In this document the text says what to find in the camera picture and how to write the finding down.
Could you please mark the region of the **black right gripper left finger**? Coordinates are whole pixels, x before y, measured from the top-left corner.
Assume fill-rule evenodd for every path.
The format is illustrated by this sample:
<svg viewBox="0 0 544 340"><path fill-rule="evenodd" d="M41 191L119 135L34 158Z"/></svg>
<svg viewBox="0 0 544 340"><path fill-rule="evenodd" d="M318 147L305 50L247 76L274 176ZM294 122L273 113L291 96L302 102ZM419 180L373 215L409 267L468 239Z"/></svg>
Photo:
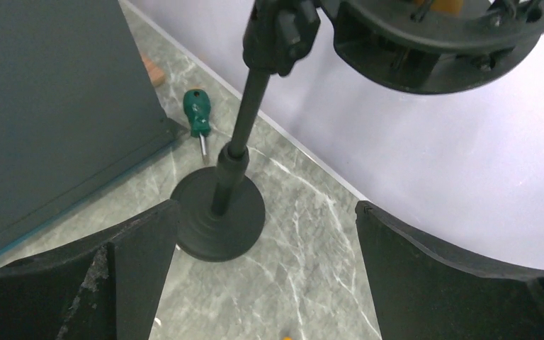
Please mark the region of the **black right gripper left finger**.
<svg viewBox="0 0 544 340"><path fill-rule="evenodd" d="M148 339L180 223L165 200L0 267L0 339Z"/></svg>

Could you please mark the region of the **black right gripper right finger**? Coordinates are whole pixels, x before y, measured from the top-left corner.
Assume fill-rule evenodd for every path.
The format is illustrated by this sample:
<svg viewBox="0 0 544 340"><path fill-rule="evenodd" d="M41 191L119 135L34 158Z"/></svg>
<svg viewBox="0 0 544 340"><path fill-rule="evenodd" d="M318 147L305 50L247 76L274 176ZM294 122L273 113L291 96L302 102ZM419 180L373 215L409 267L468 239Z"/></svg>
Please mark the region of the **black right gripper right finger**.
<svg viewBox="0 0 544 340"><path fill-rule="evenodd" d="M368 201L355 208L384 339L544 339L544 270L460 248Z"/></svg>

